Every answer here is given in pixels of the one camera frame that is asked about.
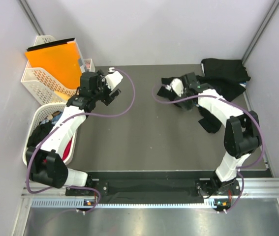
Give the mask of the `black t shirt flower print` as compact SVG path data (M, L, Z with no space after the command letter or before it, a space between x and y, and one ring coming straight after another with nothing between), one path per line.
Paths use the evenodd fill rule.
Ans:
M228 119L244 115L242 109L231 104L228 99L222 96L219 90L216 90L215 87L208 83L201 84L199 82L200 85L195 88L196 95L175 101L177 95L165 88L165 85L169 85L174 78L176 77L161 79L161 87L157 92L157 96L167 99L163 103L174 105L178 102L192 99L194 102L193 107L198 107L199 113L203 117L199 120L199 123L208 133L217 133L222 126L226 126Z

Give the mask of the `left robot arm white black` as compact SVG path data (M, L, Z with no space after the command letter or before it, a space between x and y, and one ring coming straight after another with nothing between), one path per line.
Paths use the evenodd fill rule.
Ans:
M54 188L76 186L83 195L93 191L93 182L88 180L88 174L69 169L62 159L63 153L97 101L109 105L120 94L117 85L122 79L121 73L114 68L110 68L107 75L102 71L87 71L81 75L79 87L67 101L52 130L38 145L26 151L26 185L33 181Z

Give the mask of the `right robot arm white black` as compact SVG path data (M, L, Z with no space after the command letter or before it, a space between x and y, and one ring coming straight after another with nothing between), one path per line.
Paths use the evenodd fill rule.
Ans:
M195 103L224 126L225 155L210 178L210 185L199 188L199 193L207 198L224 194L243 163L262 144L257 113L230 105L211 85L200 84L194 73L173 79L169 87L180 107L189 109Z

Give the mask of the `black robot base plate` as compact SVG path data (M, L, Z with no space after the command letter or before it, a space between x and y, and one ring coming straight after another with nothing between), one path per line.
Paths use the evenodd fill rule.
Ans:
M214 171L120 171L91 172L86 186L98 190L102 204L192 204L201 203ZM236 197L237 180L210 197Z

